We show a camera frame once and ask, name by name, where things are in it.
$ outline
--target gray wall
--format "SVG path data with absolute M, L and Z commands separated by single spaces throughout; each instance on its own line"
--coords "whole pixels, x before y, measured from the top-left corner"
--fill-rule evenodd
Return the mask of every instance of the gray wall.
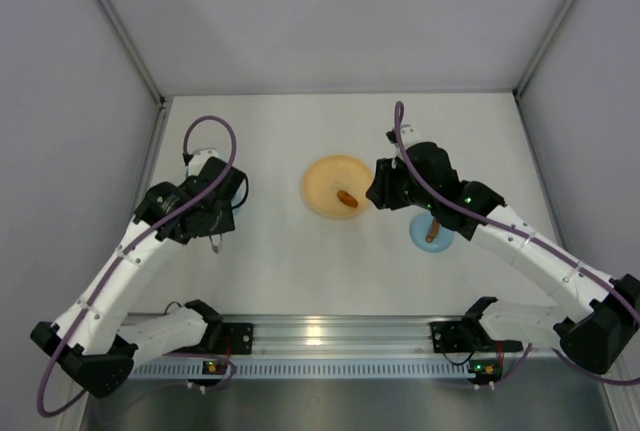
M 511 90 L 561 0 L 113 0 L 167 94 Z
M 571 250 L 640 277 L 640 0 L 581 0 L 522 105 Z
M 93 0 L 0 0 L 0 100 L 0 428 L 54 429 L 29 333 L 117 243 L 154 107 Z M 68 388 L 56 373 L 50 408 Z

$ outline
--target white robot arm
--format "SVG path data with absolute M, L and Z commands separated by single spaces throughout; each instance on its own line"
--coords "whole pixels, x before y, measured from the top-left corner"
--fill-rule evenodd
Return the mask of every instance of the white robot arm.
M 231 201 L 246 175 L 232 167 L 201 203 L 150 233 L 128 253 L 124 250 L 159 219 L 205 189 L 225 164 L 214 149 L 202 149 L 190 156 L 187 177 L 180 186 L 165 182 L 152 187 L 92 283 L 53 323 L 39 323 L 33 330 L 32 340 L 51 355 L 83 315 L 58 363 L 94 396 L 112 393 L 133 369 L 156 357 L 179 348 L 199 346 L 206 350 L 216 344 L 222 317 L 200 301 L 136 326 L 122 323 L 155 273 L 190 239 L 235 229 Z M 89 305 L 89 297 L 116 260 L 119 264 Z
M 396 127 L 400 135 L 387 133 L 398 153 L 395 158 L 377 161 L 367 197 L 378 209 L 416 205 L 429 210 L 442 226 L 506 261 L 557 303 L 528 306 L 483 297 L 460 321 L 459 329 L 469 347 L 483 351 L 496 341 L 516 340 L 562 348 L 583 369 L 606 373 L 638 326 L 613 296 L 583 273 L 610 283 L 635 309 L 640 309 L 640 282 L 631 275 L 615 280 L 585 265 L 537 233 L 487 186 L 460 181 L 446 151 L 424 142 L 411 125 L 401 124 L 403 108 L 398 105 Z M 414 172 L 428 183 L 431 192 L 416 180 Z M 453 207 L 435 199 L 434 191 Z M 481 217 L 483 222 L 470 215 Z

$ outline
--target blue bowl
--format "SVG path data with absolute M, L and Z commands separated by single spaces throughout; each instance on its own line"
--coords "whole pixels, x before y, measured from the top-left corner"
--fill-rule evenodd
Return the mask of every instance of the blue bowl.
M 431 229 L 431 223 L 433 223 L 431 213 L 419 214 L 411 221 L 409 235 L 411 236 L 413 244 L 421 250 L 427 253 L 440 253 L 451 246 L 453 242 L 453 231 L 440 226 L 440 231 L 436 239 L 431 243 L 427 243 L 426 238 Z

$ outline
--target cable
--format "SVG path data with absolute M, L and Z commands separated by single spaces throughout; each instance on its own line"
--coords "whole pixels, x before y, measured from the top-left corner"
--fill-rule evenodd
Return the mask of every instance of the cable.
M 427 183 L 422 178 L 422 176 L 420 176 L 420 173 L 418 173 L 418 170 L 415 168 L 415 166 L 413 165 L 413 163 L 409 159 L 409 155 L 407 154 L 407 149 L 405 148 L 404 142 L 402 141 L 401 125 L 402 125 L 402 118 L 403 117 L 404 117 L 404 104 L 402 103 L 402 101 L 398 101 L 396 103 L 396 107 L 395 107 L 395 111 L 394 111 L 394 131 L 395 131 L 395 135 L 396 135 L 396 141 L 397 141 L 398 150 L 400 151 L 400 154 L 402 155 L 402 158 L 404 159 L 404 164 L 409 169 L 409 172 L 413 175 L 413 177 L 416 179 L 416 181 L 418 181 L 418 183 L 434 199 L 436 199 L 440 203 L 444 204 L 448 208 L 453 209 L 454 211 L 457 211 L 457 212 L 459 212 L 461 214 L 464 214 L 465 216 L 469 216 L 470 218 L 473 218 L 473 219 L 475 219 L 475 220 L 477 220 L 477 221 L 479 221 L 481 223 L 490 224 L 491 226 L 494 226 L 496 228 L 502 229 L 503 231 L 507 231 L 508 233 L 514 234 L 514 235 L 519 236 L 519 237 L 524 238 L 524 239 L 530 239 L 530 241 L 532 243 L 535 243 L 536 245 L 540 246 L 542 249 L 544 249 L 548 253 L 552 254 L 556 258 L 562 260 L 564 263 L 568 264 L 572 268 L 578 267 L 579 263 L 577 261 L 574 261 L 570 257 L 566 256 L 564 253 L 562 253 L 561 251 L 558 251 L 553 246 L 545 243 L 541 239 L 536 238 L 536 237 L 532 238 L 527 233 L 525 233 L 524 231 L 521 231 L 521 230 L 519 230 L 517 228 L 512 228 L 511 226 L 509 226 L 507 224 L 501 223 L 501 222 L 493 220 L 491 218 L 487 218 L 485 216 L 482 216 L 481 214 L 474 213 L 473 211 L 470 211 L 470 210 L 468 210 L 466 208 L 463 208 L 462 206 L 459 206 L 456 203 L 454 203 L 452 201 L 449 201 L 444 196 L 441 196 L 435 189 L 433 189 L 431 186 L 429 186 L 429 183 Z M 624 309 L 633 317 L 633 319 L 636 321 L 636 323 L 640 324 L 640 313 L 638 313 L 633 308 L 633 306 L 631 306 L 631 304 L 629 304 L 629 302 L 626 299 L 624 299 L 624 297 L 618 291 L 616 291 L 612 286 L 609 286 L 609 284 L 607 284 L 604 280 L 602 280 L 600 277 L 596 276 L 594 273 L 592 273 L 588 269 L 580 266 L 578 271 L 580 273 L 582 273 L 583 275 L 585 275 L 587 278 L 591 279 L 594 283 L 596 283 L 598 286 L 603 288 L 605 291 L 607 291 L 609 294 L 611 294 L 614 298 L 616 298 L 616 300 L 618 300 L 618 302 L 622 305 L 622 307 L 624 307 Z M 564 356 L 562 356 L 557 350 L 554 349 L 554 352 L 560 357 L 560 359 L 563 362 L 565 362 L 565 363 L 569 362 L 570 363 L 570 361 L 567 358 L 565 358 Z M 522 358 L 520 358 L 520 361 L 518 361 L 516 366 L 509 373 L 509 376 L 511 374 L 513 374 L 513 372 L 520 366 L 521 362 L 524 359 L 526 359 L 528 354 L 529 353 L 525 352 L 525 354 L 522 356 Z M 635 386 L 637 384 L 640 384 L 640 377 L 637 377 L 635 379 L 631 379 L 631 380 L 628 380 L 628 381 L 620 381 L 620 380 L 616 380 L 616 379 L 603 378 L 602 376 L 598 376 L 598 375 L 589 373 L 588 371 L 585 371 L 584 369 L 578 367 L 574 363 L 571 363 L 570 366 L 573 369 L 580 370 L 580 372 L 582 374 L 584 374 L 585 376 L 589 376 L 590 378 L 593 378 L 596 381 L 600 381 L 601 383 L 611 384 L 611 385 L 614 385 L 614 386 Z
M 244 196 L 242 196 L 242 199 L 238 204 L 231 206 L 231 210 L 233 211 L 234 209 L 238 209 L 240 206 L 246 203 L 248 197 L 249 197 L 249 177 L 245 174 L 244 175 Z
M 229 359 L 231 357 L 231 339 L 229 338 L 229 336 L 225 336 L 221 339 L 221 341 L 223 343 L 227 343 L 227 359 Z
M 502 376 L 502 378 L 500 378 L 500 381 L 493 383 L 494 387 L 502 385 L 502 383 L 504 383 L 508 378 L 510 378 L 518 370 L 518 368 L 524 364 L 525 360 L 527 359 L 527 357 L 529 356 L 529 353 L 532 350 L 533 350 L 533 345 L 529 343 L 525 348 L 524 353 L 522 353 L 522 356 L 520 356 L 520 359 L 516 362 L 513 368 L 511 368 L 511 371 L 509 371 L 507 374 Z M 486 384 L 482 385 L 481 387 L 486 387 L 486 386 L 491 387 L 490 385 L 486 385 Z
M 182 307 L 182 305 L 179 302 L 171 301 L 169 304 L 167 304 L 167 307 L 164 308 L 164 313 L 162 314 L 166 315 L 169 312 L 169 308 L 171 307 L 172 304 L 177 304 L 179 307 Z
M 502 366 L 504 364 L 504 352 L 502 351 L 502 343 L 496 341 L 496 351 L 498 353 L 498 364 Z
M 469 356 L 467 356 L 463 361 L 460 361 L 459 363 L 455 363 L 453 361 L 451 361 L 451 359 L 449 358 L 449 356 L 447 356 L 447 353 L 445 353 L 444 351 L 442 351 L 442 355 L 444 356 L 444 359 L 446 359 L 447 361 L 449 361 L 451 364 L 453 364 L 454 366 L 464 366 L 465 364 L 467 364 L 469 361 L 471 361 L 471 358 L 473 358 L 473 355 L 476 354 L 475 351 L 471 351 L 469 353 Z
M 178 209 L 176 209 L 175 211 L 169 213 L 164 218 L 160 219 L 153 226 L 149 227 L 147 230 L 145 230 L 144 232 L 140 233 L 140 235 L 137 238 L 135 238 L 133 241 L 131 241 L 131 243 L 129 243 L 124 248 L 124 250 L 122 251 L 123 255 L 128 254 L 131 251 L 133 251 L 136 248 L 136 246 L 138 244 L 140 244 L 151 233 L 157 231 L 159 228 L 161 228 L 162 226 L 167 224 L 169 221 L 171 221 L 171 220 L 175 219 L 176 217 L 180 216 L 182 213 L 187 211 L 189 208 L 191 208 L 195 204 L 197 204 L 200 201 L 202 201 L 209 193 L 211 193 L 211 191 L 213 191 L 222 182 L 222 180 L 224 180 L 224 178 L 226 178 L 227 174 L 229 174 L 229 171 L 231 170 L 231 167 L 233 166 L 233 162 L 236 159 L 236 145 L 237 145 L 237 143 L 236 143 L 236 135 L 233 132 L 233 129 L 231 128 L 229 123 L 227 123 L 224 119 L 219 118 L 218 116 L 202 116 L 202 117 L 196 119 L 193 123 L 191 123 L 191 126 L 189 126 L 189 128 L 187 128 L 187 131 L 185 133 L 184 140 L 183 140 L 183 146 L 182 146 L 183 147 L 183 151 L 185 153 L 187 152 L 188 144 L 189 144 L 189 137 L 191 136 L 191 133 L 193 132 L 194 128 L 198 124 L 203 122 L 203 121 L 215 121 L 217 123 L 220 123 L 222 126 L 224 126 L 224 128 L 227 130 L 227 133 L 229 134 L 229 139 L 231 140 L 231 153 L 229 155 L 229 160 L 227 161 L 227 163 L 225 164 L 224 168 L 222 169 L 222 172 L 200 194 L 196 195 L 194 198 L 192 198 L 189 201 L 187 201 L 185 204 L 180 206 Z M 40 414 L 40 416 L 42 416 L 44 418 L 52 418 L 54 416 L 59 415 L 60 413 L 63 413 L 64 411 L 69 409 L 71 406 L 73 406 L 76 402 L 78 402 L 78 400 L 80 398 L 82 398 L 82 396 L 84 396 L 84 394 L 86 393 L 85 390 L 80 391 L 80 393 L 78 393 L 71 401 L 69 401 L 67 404 L 63 405 L 62 407 L 56 409 L 55 411 L 48 411 L 44 407 L 44 394 L 45 394 L 45 391 L 47 389 L 47 383 L 49 382 L 49 378 L 51 377 L 51 373 L 53 372 L 53 368 L 54 368 L 56 362 L 58 361 L 58 358 L 62 354 L 62 351 L 65 349 L 67 343 L 69 342 L 69 340 L 71 339 L 73 334 L 77 331 L 78 327 L 80 326 L 80 323 L 86 317 L 89 308 L 93 305 L 93 303 L 95 302 L 96 298 L 100 295 L 100 293 L 102 292 L 102 290 L 106 286 L 107 282 L 109 281 L 109 279 L 111 278 L 111 276 L 113 275 L 115 270 L 118 268 L 118 266 L 122 262 L 122 259 L 123 258 L 122 258 L 121 255 L 117 256 L 113 260 L 111 265 L 107 268 L 107 271 L 105 272 L 104 276 L 102 276 L 102 279 L 98 282 L 97 286 L 95 287 L 95 289 L 93 290 L 93 292 L 89 296 L 89 299 L 87 299 L 86 306 L 80 311 L 80 313 L 78 313 L 78 316 L 73 321 L 73 323 L 71 323 L 71 326 L 69 327 L 69 330 L 62 337 L 62 339 L 60 340 L 60 343 L 58 343 L 58 346 L 56 347 L 56 349 L 54 350 L 53 354 L 51 355 L 51 358 L 49 359 L 49 362 L 47 363 L 47 366 L 46 366 L 46 368 L 44 370 L 44 373 L 42 374 L 42 378 L 40 380 L 40 386 L 38 387 L 38 394 L 37 394 L 37 398 L 36 398 L 36 407 L 38 409 L 38 413 Z

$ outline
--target brown food item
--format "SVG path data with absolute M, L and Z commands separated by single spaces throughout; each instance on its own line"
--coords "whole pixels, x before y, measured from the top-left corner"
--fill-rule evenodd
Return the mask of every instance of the brown food item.
M 438 232 L 440 232 L 440 221 L 434 219 L 433 223 L 431 223 L 431 228 L 429 228 L 429 232 L 427 233 L 427 243 L 432 243 L 433 240 L 438 237 Z
M 336 196 L 338 196 L 338 199 L 340 200 L 340 202 L 346 206 L 349 206 L 350 208 L 357 208 L 358 207 L 358 200 L 356 198 L 354 198 L 353 196 L 351 196 L 349 193 L 347 193 L 346 191 L 338 191 L 336 193 Z

